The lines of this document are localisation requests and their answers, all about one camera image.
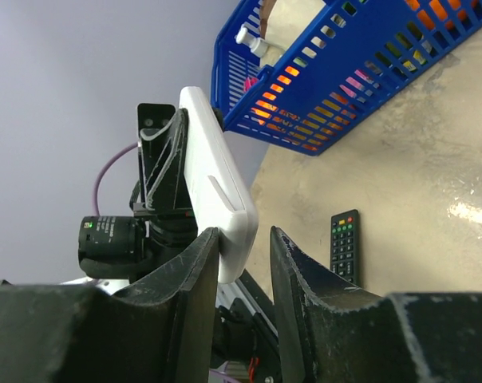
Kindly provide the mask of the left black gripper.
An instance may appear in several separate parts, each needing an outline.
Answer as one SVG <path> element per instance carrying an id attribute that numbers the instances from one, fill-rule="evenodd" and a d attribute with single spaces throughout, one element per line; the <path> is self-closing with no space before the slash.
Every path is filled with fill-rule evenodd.
<path id="1" fill-rule="evenodd" d="M 149 211 L 167 211 L 136 218 L 148 237 L 142 240 L 142 265 L 134 275 L 147 275 L 196 238 L 197 224 L 184 179 L 188 111 L 149 103 L 139 104 L 136 111 L 140 199 Z"/>

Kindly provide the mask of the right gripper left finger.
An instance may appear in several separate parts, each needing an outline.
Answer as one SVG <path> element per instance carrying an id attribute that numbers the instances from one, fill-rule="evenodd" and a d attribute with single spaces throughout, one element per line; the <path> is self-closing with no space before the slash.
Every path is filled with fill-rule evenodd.
<path id="1" fill-rule="evenodd" d="M 0 284 L 0 382 L 205 382 L 219 232 L 107 294 L 89 284 Z"/>

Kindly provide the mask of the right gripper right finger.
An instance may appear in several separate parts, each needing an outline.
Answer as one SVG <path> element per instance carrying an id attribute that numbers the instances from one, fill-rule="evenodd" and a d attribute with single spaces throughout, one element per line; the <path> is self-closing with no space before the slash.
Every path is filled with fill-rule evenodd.
<path id="1" fill-rule="evenodd" d="M 482 382 L 482 292 L 379 297 L 270 233 L 285 382 Z"/>

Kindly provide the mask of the small white remote control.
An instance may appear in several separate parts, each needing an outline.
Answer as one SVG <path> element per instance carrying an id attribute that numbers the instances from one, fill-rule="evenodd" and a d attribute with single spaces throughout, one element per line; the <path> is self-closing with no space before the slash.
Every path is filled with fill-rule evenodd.
<path id="1" fill-rule="evenodd" d="M 179 107 L 188 113 L 184 178 L 198 231 L 219 229 L 218 282 L 232 283 L 247 264 L 258 212 L 204 91 L 181 89 Z"/>

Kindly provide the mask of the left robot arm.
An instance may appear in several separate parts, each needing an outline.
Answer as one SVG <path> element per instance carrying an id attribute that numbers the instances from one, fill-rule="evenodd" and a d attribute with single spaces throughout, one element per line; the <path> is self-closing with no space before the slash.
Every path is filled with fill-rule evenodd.
<path id="1" fill-rule="evenodd" d="M 198 233 L 184 178 L 188 111 L 148 103 L 136 111 L 132 213 L 86 216 L 80 225 L 78 264 L 91 279 L 135 282 L 175 258 Z"/>

